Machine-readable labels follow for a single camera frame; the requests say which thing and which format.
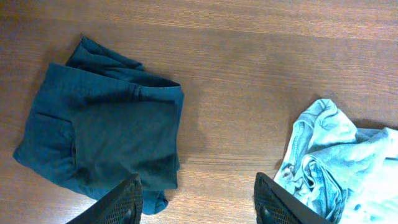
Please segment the light blue t-shirt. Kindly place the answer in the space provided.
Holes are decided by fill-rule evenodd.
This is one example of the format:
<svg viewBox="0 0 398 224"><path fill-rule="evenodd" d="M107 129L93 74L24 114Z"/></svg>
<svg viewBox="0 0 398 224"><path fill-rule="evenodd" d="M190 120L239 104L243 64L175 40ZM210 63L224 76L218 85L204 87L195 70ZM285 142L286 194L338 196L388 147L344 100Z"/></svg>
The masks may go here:
<svg viewBox="0 0 398 224"><path fill-rule="evenodd" d="M274 181L332 223L397 223L397 130L363 129L329 99L292 128Z"/></svg>

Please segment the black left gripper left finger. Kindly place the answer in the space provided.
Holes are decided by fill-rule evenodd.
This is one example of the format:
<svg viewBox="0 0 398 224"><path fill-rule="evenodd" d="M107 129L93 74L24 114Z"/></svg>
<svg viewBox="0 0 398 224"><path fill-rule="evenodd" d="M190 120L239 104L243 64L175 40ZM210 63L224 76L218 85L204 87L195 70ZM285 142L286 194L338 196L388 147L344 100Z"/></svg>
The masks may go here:
<svg viewBox="0 0 398 224"><path fill-rule="evenodd" d="M133 174L67 224L140 224L142 207L141 180Z"/></svg>

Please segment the dark navy folded garment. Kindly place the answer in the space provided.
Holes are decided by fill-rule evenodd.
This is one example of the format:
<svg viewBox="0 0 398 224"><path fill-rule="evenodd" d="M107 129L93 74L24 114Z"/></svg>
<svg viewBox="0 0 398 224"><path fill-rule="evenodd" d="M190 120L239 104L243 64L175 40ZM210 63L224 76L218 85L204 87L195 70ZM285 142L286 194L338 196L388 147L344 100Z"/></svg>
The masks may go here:
<svg viewBox="0 0 398 224"><path fill-rule="evenodd" d="M83 37L66 64L48 66L14 159L95 200L138 174L154 215L178 187L183 99L179 83Z"/></svg>

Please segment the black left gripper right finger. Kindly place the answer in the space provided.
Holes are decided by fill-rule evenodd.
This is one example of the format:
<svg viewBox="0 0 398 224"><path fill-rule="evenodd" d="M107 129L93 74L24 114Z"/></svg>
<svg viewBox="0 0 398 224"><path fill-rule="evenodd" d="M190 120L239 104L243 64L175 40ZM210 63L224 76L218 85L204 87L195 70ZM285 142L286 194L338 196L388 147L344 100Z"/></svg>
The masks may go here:
<svg viewBox="0 0 398 224"><path fill-rule="evenodd" d="M257 224L331 224L262 172L256 174L254 204Z"/></svg>

